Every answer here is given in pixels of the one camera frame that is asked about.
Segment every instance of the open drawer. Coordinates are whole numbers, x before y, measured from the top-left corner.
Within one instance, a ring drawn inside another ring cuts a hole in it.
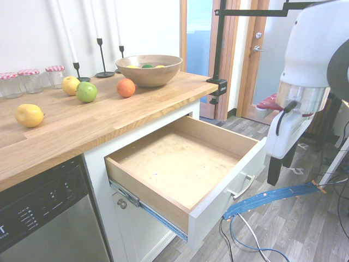
[[[196,248],[262,170],[265,140],[184,116],[105,163],[112,186]]]

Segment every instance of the white candle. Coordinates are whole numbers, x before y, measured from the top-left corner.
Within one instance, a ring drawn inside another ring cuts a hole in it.
[[[115,8],[115,19],[116,19],[116,28],[118,31],[119,46],[122,46],[121,37],[120,37],[119,21],[118,21],[118,12],[117,12],[117,7],[116,7],[116,0],[114,0],[114,8]]]
[[[63,10],[63,7],[62,7],[61,0],[57,0],[57,4],[58,4],[59,12],[61,14],[61,18],[62,18],[64,30],[65,30],[65,34],[67,35],[70,53],[71,53],[71,56],[73,58],[73,63],[77,63],[77,57],[76,57],[76,52],[75,52],[73,40],[71,38],[71,34],[70,34],[70,31],[69,31],[67,20],[65,18],[65,13],[64,13],[64,10]]]
[[[93,16],[93,22],[94,22],[94,28],[96,29],[96,36],[97,38],[102,38],[99,34],[99,31],[98,31],[98,26],[97,26],[97,21],[96,21],[96,15],[94,13],[94,7],[93,7],[93,1],[92,0],[89,0],[89,2],[91,3],[91,8],[92,8],[92,16]]]

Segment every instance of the dishwasher control panel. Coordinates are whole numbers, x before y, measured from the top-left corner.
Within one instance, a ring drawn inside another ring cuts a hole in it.
[[[70,160],[0,192],[0,253],[88,194],[81,168]]]

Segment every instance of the wooden floor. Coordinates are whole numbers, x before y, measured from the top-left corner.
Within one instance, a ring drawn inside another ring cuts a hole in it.
[[[255,139],[267,136],[268,126],[243,118],[230,117],[226,122],[211,121],[234,132]],[[301,184],[314,177],[320,168],[321,154],[314,152],[311,140],[301,140],[303,148],[298,146],[291,168],[303,168],[294,171],[283,168],[279,182],[275,187],[267,184],[267,169],[269,158],[266,158],[266,168],[259,174],[252,186],[240,199],[256,195],[260,192]],[[336,154],[332,145],[326,144],[323,158],[334,158]],[[328,166],[322,165],[322,171]],[[326,194],[312,193],[294,198],[274,201],[260,206],[250,212],[242,213],[255,231],[262,248],[275,248],[282,251],[292,262],[347,262],[349,260],[349,241],[343,233],[338,216],[338,195],[332,186],[325,187]],[[347,232],[349,218],[347,217],[349,201],[342,200],[340,214]],[[198,250],[192,251],[186,243],[176,237],[155,259],[156,262],[229,262],[227,244],[219,233],[217,225],[202,242]],[[243,222],[236,218],[234,232],[238,239],[255,246],[254,239]],[[242,247],[232,241],[229,235],[229,223],[223,221],[223,230],[232,244],[234,262],[264,261],[259,253]],[[271,262],[285,261],[280,254],[264,252]]]

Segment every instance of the dishwasher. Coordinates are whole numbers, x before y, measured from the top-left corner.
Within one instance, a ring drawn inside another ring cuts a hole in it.
[[[113,262],[82,157],[0,192],[0,262]]]

